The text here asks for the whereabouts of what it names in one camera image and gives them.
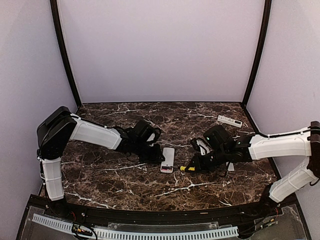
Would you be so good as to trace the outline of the grey remote control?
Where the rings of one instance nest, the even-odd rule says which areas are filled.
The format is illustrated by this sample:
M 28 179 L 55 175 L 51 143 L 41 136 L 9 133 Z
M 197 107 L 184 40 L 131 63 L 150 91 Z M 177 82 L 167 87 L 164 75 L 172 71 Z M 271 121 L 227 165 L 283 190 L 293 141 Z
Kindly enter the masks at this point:
M 175 149 L 172 147 L 164 147 L 163 155 L 165 156 L 165 161 L 161 162 L 160 172 L 161 172 L 161 168 L 173 169 L 174 171 Z

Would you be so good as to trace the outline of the yellow handle screwdriver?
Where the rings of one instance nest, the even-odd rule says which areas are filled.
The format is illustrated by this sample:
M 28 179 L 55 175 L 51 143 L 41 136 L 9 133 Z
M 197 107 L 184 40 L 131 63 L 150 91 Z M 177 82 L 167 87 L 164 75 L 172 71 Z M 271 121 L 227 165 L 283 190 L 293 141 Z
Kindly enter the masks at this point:
M 195 172 L 196 171 L 195 167 L 192 167 L 192 166 L 191 167 L 180 166 L 180 167 L 178 167 L 178 169 L 182 172 Z

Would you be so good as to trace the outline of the grey battery cover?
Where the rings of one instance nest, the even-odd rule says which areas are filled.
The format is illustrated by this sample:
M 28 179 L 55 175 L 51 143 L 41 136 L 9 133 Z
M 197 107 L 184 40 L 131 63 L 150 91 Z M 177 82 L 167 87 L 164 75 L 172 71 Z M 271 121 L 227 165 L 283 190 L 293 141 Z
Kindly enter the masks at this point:
M 235 171 L 235 167 L 234 167 L 234 164 L 232 162 L 228 162 L 226 164 L 226 167 L 227 167 L 227 171 L 228 172 L 234 172 Z

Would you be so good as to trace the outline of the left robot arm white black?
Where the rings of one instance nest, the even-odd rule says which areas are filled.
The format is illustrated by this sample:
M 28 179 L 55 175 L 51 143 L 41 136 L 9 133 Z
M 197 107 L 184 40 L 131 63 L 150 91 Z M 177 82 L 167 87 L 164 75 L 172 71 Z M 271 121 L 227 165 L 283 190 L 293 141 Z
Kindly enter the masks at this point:
M 86 120 L 59 107 L 36 130 L 40 161 L 40 175 L 48 198 L 53 201 L 51 210 L 60 218 L 71 213 L 65 203 L 62 183 L 61 158 L 70 141 L 81 141 L 124 154 L 134 154 L 141 163 L 161 163 L 165 157 L 157 140 L 161 129 L 140 120 L 134 127 L 109 127 Z

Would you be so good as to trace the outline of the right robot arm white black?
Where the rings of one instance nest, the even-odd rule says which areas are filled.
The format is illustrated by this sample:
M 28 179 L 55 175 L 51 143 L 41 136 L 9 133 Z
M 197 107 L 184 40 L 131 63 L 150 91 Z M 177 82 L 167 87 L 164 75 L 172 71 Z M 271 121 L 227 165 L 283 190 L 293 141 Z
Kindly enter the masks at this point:
M 312 121 L 300 130 L 273 135 L 251 134 L 233 139 L 225 128 L 215 125 L 203 138 L 191 141 L 196 150 L 187 166 L 180 167 L 188 173 L 208 173 L 229 163 L 252 162 L 265 158 L 304 156 L 294 170 L 265 188 L 262 201 L 255 205 L 255 213 L 266 217 L 292 193 L 305 185 L 320 180 L 320 123 Z

